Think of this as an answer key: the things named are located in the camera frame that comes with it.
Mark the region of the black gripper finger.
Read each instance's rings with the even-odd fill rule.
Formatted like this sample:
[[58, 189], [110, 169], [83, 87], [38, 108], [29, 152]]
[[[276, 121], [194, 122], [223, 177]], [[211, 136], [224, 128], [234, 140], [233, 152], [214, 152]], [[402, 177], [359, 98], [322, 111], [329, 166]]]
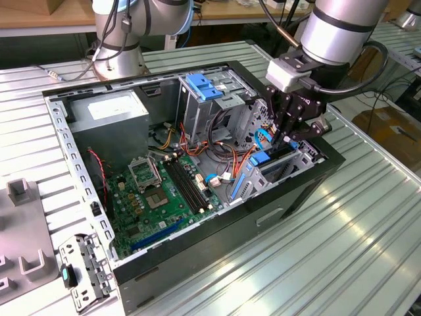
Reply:
[[317, 118], [310, 119], [305, 122], [296, 122], [295, 124], [291, 123], [286, 135], [293, 141], [300, 142], [302, 140], [322, 136], [326, 132], [329, 132], [331, 130], [331, 125], [327, 123], [324, 118], [324, 113]]
[[275, 128], [271, 141], [272, 149], [279, 150], [285, 144], [284, 137], [289, 136], [297, 128], [298, 95], [296, 93], [284, 93], [275, 86], [268, 85], [265, 98]]

